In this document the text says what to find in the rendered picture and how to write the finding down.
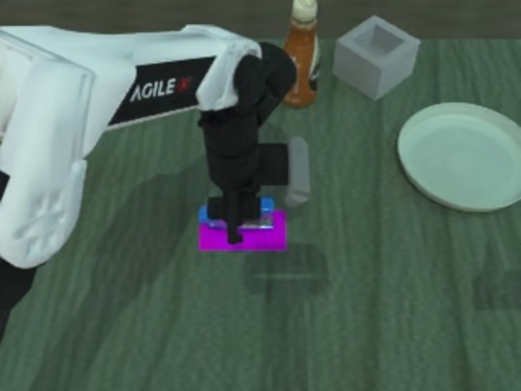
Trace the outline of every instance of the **purple mat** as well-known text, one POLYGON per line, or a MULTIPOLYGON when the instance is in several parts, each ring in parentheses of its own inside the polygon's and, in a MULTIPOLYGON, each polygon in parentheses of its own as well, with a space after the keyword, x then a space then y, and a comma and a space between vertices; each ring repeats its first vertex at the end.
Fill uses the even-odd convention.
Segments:
POLYGON ((269 230, 242 230, 241 244, 228 244, 226 230, 199 224, 199 251, 286 251, 286 213, 274 210, 274 227, 269 230))

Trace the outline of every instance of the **agile x logo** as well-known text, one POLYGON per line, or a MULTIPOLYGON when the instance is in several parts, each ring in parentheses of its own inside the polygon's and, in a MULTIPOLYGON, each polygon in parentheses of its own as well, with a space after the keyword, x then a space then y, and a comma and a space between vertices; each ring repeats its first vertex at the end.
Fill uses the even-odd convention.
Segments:
POLYGON ((195 93, 215 57, 137 66, 137 76, 109 125, 197 106, 195 93))

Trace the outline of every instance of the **brown bottle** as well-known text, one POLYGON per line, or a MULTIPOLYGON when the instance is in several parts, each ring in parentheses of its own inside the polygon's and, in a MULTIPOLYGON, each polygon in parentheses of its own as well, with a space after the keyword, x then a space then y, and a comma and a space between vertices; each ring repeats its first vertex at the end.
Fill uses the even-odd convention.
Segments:
POLYGON ((320 73, 316 0, 293 1, 290 31, 284 50, 295 63, 297 79, 283 102, 293 108, 305 108, 317 98, 320 73))

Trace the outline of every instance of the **wooden table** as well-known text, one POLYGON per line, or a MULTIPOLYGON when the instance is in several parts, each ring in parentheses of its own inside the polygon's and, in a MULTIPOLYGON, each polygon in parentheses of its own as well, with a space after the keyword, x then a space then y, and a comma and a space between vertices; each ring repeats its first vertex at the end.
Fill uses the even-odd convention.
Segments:
POLYGON ((1 390, 521 389, 521 204, 445 209, 395 153, 433 103, 521 122, 519 42, 424 42, 377 103, 322 49, 317 104, 263 129, 309 142, 313 195, 290 213, 289 251, 198 252, 211 189, 196 112, 106 134, 72 238, 12 315, 1 390))

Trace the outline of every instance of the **blue object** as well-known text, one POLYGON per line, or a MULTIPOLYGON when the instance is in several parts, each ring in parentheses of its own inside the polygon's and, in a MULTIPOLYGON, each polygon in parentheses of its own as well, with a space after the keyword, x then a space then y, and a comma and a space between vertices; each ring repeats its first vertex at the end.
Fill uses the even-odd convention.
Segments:
MULTIPOLYGON (((269 197, 260 198, 260 217, 269 217, 275 210, 275 201, 269 197)), ((211 220, 208 218, 208 206, 205 204, 199 208, 199 224, 206 224, 215 228, 225 228, 226 224, 222 220, 211 220)))

